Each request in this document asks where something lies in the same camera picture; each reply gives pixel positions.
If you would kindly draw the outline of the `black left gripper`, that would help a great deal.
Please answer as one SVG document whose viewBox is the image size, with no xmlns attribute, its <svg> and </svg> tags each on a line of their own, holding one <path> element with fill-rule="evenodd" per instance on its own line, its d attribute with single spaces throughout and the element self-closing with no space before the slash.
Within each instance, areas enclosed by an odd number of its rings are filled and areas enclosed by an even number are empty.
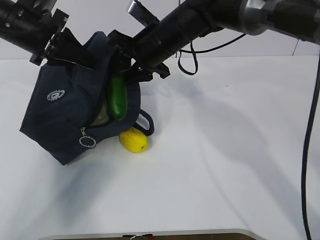
<svg viewBox="0 0 320 240">
<path fill-rule="evenodd" d="M 52 39 L 59 34 L 69 15 L 60 9 L 56 9 L 54 14 L 44 12 L 36 27 L 30 32 L 31 57 L 29 61 L 39 66 L 49 55 Z M 50 67 L 84 67 L 94 69 L 97 65 L 97 58 L 89 52 L 73 35 L 69 28 L 63 30 L 63 59 L 48 58 L 46 65 Z"/>
</svg>

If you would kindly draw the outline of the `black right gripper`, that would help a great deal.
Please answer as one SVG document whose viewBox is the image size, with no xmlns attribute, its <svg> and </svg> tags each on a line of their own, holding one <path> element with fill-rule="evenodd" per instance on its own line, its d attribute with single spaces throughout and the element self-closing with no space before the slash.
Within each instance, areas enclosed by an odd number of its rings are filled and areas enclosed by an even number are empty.
<svg viewBox="0 0 320 240">
<path fill-rule="evenodd" d="M 164 51 L 156 32 L 157 26 L 157 23 L 149 25 L 134 37 L 115 29 L 107 35 L 110 45 L 118 47 L 123 56 L 135 60 L 133 65 L 123 71 L 127 84 L 150 82 L 153 73 L 162 79 L 170 76 L 169 68 L 163 63 L 170 56 Z"/>
</svg>

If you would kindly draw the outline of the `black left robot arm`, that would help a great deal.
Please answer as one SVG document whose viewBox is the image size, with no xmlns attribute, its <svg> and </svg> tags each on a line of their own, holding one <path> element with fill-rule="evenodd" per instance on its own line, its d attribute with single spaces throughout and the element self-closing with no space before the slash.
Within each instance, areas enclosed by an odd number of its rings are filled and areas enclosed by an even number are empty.
<svg viewBox="0 0 320 240">
<path fill-rule="evenodd" d="M 54 0 L 2 0 L 1 39 L 31 53 L 30 62 L 43 60 L 94 69 L 97 58 L 75 38 L 66 23 L 69 15 L 53 10 Z"/>
</svg>

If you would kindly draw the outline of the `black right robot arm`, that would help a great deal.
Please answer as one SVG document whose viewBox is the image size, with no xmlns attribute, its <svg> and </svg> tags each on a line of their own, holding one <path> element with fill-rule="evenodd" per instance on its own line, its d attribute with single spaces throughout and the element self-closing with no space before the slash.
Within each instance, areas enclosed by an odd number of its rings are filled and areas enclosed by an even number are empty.
<svg viewBox="0 0 320 240">
<path fill-rule="evenodd" d="M 267 30 L 302 41 L 320 42 L 320 3 L 317 0 L 186 0 L 162 19 L 138 1 L 134 17 L 145 27 L 130 37 L 117 30 L 108 35 L 135 63 L 129 75 L 170 75 L 164 62 L 197 38 L 224 29 L 257 36 Z"/>
</svg>

